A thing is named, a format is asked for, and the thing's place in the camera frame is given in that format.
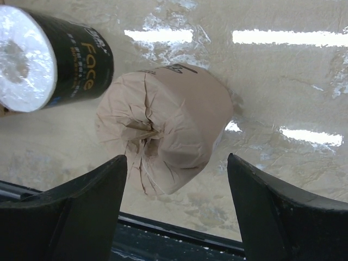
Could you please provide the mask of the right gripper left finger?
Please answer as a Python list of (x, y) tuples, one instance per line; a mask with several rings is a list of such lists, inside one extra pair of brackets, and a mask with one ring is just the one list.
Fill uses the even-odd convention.
[(26, 260), (108, 260), (126, 176), (127, 158), (120, 155), (25, 198), (35, 221)]

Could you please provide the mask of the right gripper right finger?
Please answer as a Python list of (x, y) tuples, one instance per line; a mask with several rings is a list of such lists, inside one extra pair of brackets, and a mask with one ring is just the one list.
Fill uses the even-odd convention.
[(347, 203), (300, 189), (228, 156), (247, 260), (347, 260)]

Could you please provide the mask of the clear white tissue roll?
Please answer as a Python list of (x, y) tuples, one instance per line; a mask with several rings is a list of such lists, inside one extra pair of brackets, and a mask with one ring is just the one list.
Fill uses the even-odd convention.
[(21, 113), (92, 98), (111, 84), (110, 46), (93, 27), (1, 6), (1, 105)]

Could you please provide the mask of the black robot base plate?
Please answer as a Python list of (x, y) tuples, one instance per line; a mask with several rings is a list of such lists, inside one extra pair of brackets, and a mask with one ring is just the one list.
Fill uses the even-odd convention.
[[(26, 260), (35, 221), (23, 200), (42, 192), (1, 182), (1, 258)], [(245, 260), (241, 244), (119, 212), (108, 260)]]

